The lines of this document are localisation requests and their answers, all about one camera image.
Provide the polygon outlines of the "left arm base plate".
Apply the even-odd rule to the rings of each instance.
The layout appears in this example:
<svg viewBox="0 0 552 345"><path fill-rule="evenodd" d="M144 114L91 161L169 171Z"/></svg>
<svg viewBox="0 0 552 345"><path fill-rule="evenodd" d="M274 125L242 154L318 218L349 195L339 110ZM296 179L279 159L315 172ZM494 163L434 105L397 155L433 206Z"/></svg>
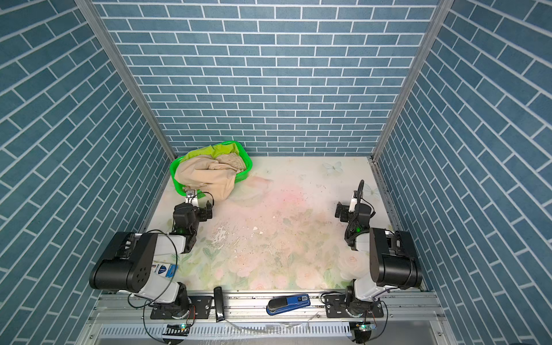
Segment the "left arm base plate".
<svg viewBox="0 0 552 345"><path fill-rule="evenodd" d="M208 319L214 298L212 296L189 296L184 306L175 303L154 303L150 318L152 320Z"/></svg>

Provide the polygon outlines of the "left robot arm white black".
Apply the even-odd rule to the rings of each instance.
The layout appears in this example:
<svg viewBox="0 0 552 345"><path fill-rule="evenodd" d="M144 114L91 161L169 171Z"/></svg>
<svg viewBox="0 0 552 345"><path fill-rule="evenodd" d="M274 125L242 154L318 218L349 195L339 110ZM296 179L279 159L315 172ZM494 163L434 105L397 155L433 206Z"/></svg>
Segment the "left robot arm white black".
<svg viewBox="0 0 552 345"><path fill-rule="evenodd" d="M184 202L174 208L172 231L151 230L142 234L117 232L89 276L96 290L125 290L147 299L145 306L165 306L172 317L186 316L191 307L186 287L175 281L181 254L189 253L199 224L213 217L210 201L199 207Z"/></svg>

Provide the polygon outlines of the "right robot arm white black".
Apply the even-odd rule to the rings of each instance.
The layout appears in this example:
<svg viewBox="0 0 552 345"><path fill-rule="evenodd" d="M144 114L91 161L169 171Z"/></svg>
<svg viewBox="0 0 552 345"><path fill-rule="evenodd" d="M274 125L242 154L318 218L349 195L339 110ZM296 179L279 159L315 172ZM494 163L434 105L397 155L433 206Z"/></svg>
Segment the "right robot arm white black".
<svg viewBox="0 0 552 345"><path fill-rule="evenodd" d="M347 306L377 302L391 290L419 288L423 280L411 234L371 227L374 215L370 204L336 205L335 217L346 224L346 244L369 255L369 274L352 280L346 289Z"/></svg>

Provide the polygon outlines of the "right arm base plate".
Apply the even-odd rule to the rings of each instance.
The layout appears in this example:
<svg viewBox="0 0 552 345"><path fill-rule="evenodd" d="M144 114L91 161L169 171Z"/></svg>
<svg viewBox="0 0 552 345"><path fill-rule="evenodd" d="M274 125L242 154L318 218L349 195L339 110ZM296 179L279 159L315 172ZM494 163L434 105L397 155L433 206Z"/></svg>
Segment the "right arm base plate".
<svg viewBox="0 0 552 345"><path fill-rule="evenodd" d="M329 319L364 317L379 319L384 316L381 303L362 301L356 298L349 301L341 293L322 294L320 300Z"/></svg>

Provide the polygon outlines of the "beige drawstring shorts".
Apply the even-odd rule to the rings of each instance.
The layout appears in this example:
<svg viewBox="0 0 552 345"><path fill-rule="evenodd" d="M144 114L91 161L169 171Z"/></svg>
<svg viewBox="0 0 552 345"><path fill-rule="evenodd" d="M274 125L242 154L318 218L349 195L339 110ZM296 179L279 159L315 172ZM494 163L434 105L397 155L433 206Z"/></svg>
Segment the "beige drawstring shorts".
<svg viewBox="0 0 552 345"><path fill-rule="evenodd" d="M234 190L237 174L245 170L245 162L235 152L217 158L199 155L182 161L176 169L175 179L187 188L209 192L215 201L223 201Z"/></svg>

